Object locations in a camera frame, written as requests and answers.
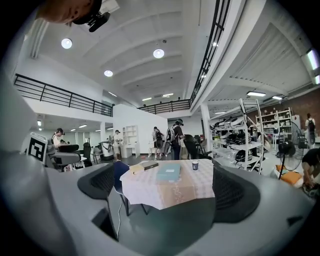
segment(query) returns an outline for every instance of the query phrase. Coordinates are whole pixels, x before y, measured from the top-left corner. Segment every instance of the blue chair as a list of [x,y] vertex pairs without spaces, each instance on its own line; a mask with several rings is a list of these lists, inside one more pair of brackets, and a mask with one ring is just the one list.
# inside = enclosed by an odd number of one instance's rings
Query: blue chair
[[[130,169],[129,166],[121,161],[116,161],[114,163],[114,189],[121,197],[121,200],[125,206],[125,213],[127,216],[129,216],[129,201],[125,197],[125,195],[122,191],[122,182],[120,180],[120,177],[123,174],[125,174],[129,169]],[[147,215],[148,213],[147,213],[144,205],[142,203],[140,205],[141,205],[145,215]]]

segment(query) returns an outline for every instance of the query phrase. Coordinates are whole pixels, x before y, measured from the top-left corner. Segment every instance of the red brick wall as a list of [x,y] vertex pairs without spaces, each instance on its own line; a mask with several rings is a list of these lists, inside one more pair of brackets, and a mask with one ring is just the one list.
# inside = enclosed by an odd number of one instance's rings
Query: red brick wall
[[[264,111],[270,114],[270,111],[275,110],[283,111],[288,108],[292,109],[293,115],[300,116],[301,128],[305,128],[307,120],[307,114],[310,113],[315,121],[315,128],[318,136],[320,136],[320,88],[297,98],[286,100],[282,104],[275,104],[261,108],[261,114],[264,115]],[[256,121],[257,111],[251,112],[248,116],[252,121]]]

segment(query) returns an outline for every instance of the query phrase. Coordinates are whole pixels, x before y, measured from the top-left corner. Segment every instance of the black chair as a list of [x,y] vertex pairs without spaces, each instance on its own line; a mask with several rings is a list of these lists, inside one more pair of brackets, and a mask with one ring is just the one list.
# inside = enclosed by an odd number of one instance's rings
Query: black chair
[[[129,201],[125,197],[125,195],[122,191],[122,182],[120,180],[120,177],[123,174],[125,174],[129,169],[130,169],[130,167],[121,161],[116,161],[114,163],[114,189],[121,197],[121,200],[125,206],[125,214],[127,216],[129,216]],[[141,205],[145,215],[148,215],[144,205],[142,203],[140,205]]]
[[211,160],[212,157],[208,156],[212,151],[205,152],[204,154],[200,154],[197,149],[196,141],[192,137],[192,135],[186,134],[184,136],[184,145],[186,147],[186,150],[188,151],[188,159],[189,156],[190,159],[209,159]]
[[212,189],[215,196],[216,223],[238,223],[252,214],[260,203],[260,191],[251,182],[213,165]]

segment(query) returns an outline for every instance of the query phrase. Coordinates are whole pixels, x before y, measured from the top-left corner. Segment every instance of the person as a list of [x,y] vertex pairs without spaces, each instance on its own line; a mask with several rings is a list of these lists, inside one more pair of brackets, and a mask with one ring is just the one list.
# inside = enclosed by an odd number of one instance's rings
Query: person
[[302,158],[303,184],[312,189],[320,184],[320,148],[310,149]]
[[184,126],[182,119],[178,119],[173,125],[174,137],[175,139],[171,142],[171,146],[174,152],[174,160],[180,159],[180,140],[182,140],[185,136],[182,132],[181,126]]
[[64,130],[62,130],[62,128],[58,128],[52,136],[53,144],[56,149],[62,144],[61,141],[63,141],[63,139],[59,140],[59,137],[62,135],[65,135]]
[[308,140],[309,144],[309,149],[314,149],[315,148],[315,131],[316,131],[316,122],[315,120],[311,117],[311,114],[308,113],[307,119],[305,120],[305,130],[307,131],[306,137]]
[[160,132],[160,130],[156,126],[153,127],[152,139],[154,146],[154,160],[157,160],[157,156],[159,159],[162,159],[163,137],[164,135]]
[[117,161],[121,155],[120,155],[120,142],[122,141],[120,137],[120,131],[115,130],[115,135],[113,136],[113,152],[114,152],[114,160]]

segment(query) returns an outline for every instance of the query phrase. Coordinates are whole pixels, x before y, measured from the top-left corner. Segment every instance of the black backpack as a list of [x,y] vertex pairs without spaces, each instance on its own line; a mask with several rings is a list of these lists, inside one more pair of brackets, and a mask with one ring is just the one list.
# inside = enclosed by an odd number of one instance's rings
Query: black backpack
[[315,131],[315,123],[313,122],[313,120],[309,120],[309,123],[308,123],[308,128],[309,128],[309,132],[314,132]]

